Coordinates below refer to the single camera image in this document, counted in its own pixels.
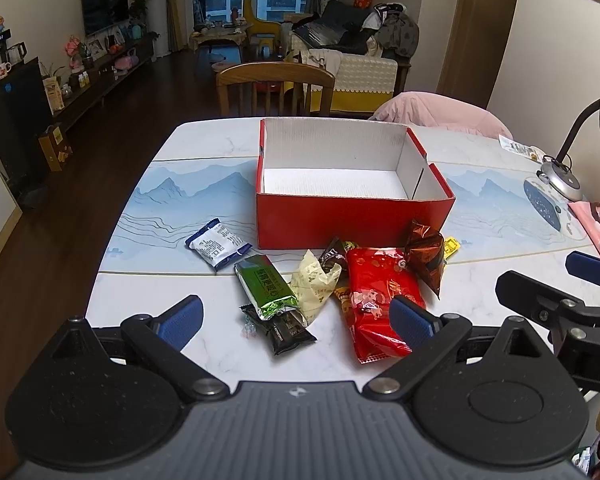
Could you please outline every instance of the blue gripper pad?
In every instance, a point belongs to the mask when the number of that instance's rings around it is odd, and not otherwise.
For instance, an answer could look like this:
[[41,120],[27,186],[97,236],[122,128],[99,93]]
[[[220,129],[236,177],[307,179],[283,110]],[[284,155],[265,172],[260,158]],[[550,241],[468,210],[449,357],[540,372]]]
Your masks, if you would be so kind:
[[571,276],[600,286],[600,258],[573,251],[567,256],[564,266]]
[[154,319],[158,337],[182,350],[202,327],[204,309],[199,297],[191,294]]
[[389,323],[411,350],[440,330],[440,320],[404,296],[396,296],[389,304]]

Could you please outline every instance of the black snack wrapper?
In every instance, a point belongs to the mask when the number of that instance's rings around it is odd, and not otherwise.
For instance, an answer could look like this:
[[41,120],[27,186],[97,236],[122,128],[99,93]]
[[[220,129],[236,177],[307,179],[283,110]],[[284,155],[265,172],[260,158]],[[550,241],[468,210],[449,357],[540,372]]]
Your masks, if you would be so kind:
[[333,268],[333,264],[339,264],[342,268],[342,272],[340,273],[338,283],[348,278],[349,266],[347,265],[347,250],[339,238],[331,240],[331,243],[322,252],[318,261],[324,272],[329,272]]
[[445,239],[434,228],[411,221],[404,259],[409,267],[440,298],[440,281],[445,268]]
[[302,323],[296,319],[291,311],[283,312],[264,321],[260,319],[252,304],[242,306],[240,309],[244,312],[245,316],[253,321],[256,327],[264,331],[271,343],[274,355],[293,350],[302,343],[317,340],[302,326]]

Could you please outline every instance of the blue snack wrapper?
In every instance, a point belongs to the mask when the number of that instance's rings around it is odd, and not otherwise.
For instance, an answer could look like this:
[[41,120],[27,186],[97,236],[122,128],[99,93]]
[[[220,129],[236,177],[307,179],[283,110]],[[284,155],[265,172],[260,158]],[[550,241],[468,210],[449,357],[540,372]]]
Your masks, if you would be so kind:
[[185,241],[186,246],[196,251],[216,272],[237,258],[241,258],[252,245],[243,241],[224,227],[220,219],[214,218]]

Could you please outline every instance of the lamp base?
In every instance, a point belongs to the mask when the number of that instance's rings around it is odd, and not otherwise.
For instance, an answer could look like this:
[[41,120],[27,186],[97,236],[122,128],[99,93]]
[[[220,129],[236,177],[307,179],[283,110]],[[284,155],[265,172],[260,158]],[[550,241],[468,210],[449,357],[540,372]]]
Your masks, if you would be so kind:
[[538,178],[550,184],[558,193],[571,202],[583,199],[580,183],[570,168],[558,162],[552,156],[543,157],[542,166],[538,171]]

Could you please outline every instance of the tv stand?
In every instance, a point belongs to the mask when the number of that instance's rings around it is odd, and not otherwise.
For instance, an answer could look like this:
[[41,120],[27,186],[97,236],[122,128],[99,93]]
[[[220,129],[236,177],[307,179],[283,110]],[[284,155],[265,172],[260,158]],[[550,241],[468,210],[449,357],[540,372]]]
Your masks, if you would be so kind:
[[[120,56],[125,56],[132,49],[140,62],[128,71],[126,75],[114,76],[113,63]],[[94,67],[87,70],[91,84],[74,91],[74,94],[64,102],[64,108],[55,112],[54,121],[60,124],[64,133],[96,104],[104,102],[104,97],[116,86],[122,83],[132,72],[149,61],[154,55],[154,40],[147,35],[140,40],[128,40],[124,49],[116,54],[106,54],[94,62]]]

